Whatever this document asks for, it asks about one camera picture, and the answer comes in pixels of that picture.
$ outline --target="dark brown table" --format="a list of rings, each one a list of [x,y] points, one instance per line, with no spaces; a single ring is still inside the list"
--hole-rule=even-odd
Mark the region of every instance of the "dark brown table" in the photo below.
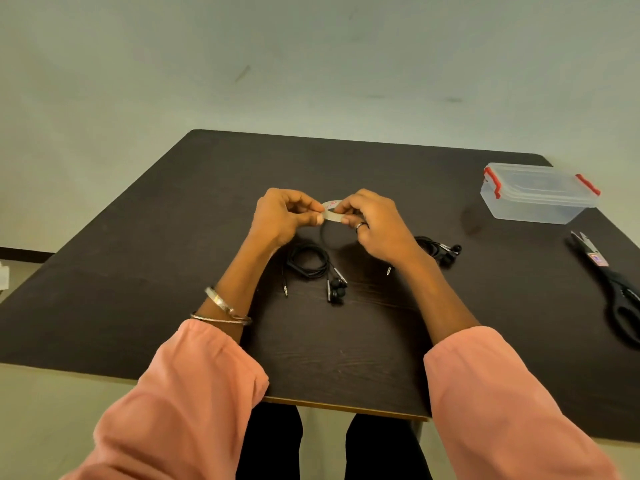
[[[489,162],[548,164],[525,153],[194,130],[5,300],[0,362],[137,379],[224,272],[268,187],[320,201],[366,187],[395,199],[415,234],[462,245],[448,281],[572,421],[640,441],[640,351],[612,331],[603,288],[565,240],[585,232],[635,283],[640,250],[596,209],[568,226],[494,219],[480,197]],[[411,295],[346,227],[300,235],[320,242],[321,231],[348,294],[330,305],[324,281],[289,273],[285,298],[282,252],[272,258],[242,342],[270,377],[268,398],[427,418],[431,345]]]

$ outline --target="beige floor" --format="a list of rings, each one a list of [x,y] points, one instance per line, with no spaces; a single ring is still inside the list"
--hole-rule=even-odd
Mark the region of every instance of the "beige floor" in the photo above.
[[[11,266],[12,290],[38,268],[4,263]],[[0,302],[7,296],[0,295]],[[91,450],[102,412],[131,387],[124,381],[0,364],[0,480],[55,479],[74,468]],[[344,435],[353,415],[300,408],[300,416],[305,431],[301,478],[343,478]],[[640,478],[640,445],[598,443],[626,478]],[[420,445],[435,480],[455,478],[432,422],[423,425]]]

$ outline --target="adhesive tape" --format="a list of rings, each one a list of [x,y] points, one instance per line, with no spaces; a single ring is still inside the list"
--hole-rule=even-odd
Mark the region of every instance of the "adhesive tape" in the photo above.
[[[328,221],[340,222],[342,220],[342,214],[336,214],[331,211],[331,209],[335,209],[340,202],[341,200],[330,200],[329,202],[324,202],[324,212],[322,213],[322,217]]]

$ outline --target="black pants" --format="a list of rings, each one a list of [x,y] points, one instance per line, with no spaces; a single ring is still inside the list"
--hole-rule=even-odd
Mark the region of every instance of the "black pants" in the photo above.
[[[251,413],[236,480],[299,480],[302,421],[295,406],[260,403]],[[345,441],[345,480],[431,480],[408,421],[356,414]]]

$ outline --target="black scissors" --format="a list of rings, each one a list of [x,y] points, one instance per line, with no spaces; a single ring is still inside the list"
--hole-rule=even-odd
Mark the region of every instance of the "black scissors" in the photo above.
[[[626,338],[640,346],[640,291],[622,274],[609,268],[607,260],[585,234],[571,231],[571,237],[609,282],[612,290],[610,312],[615,325]]]

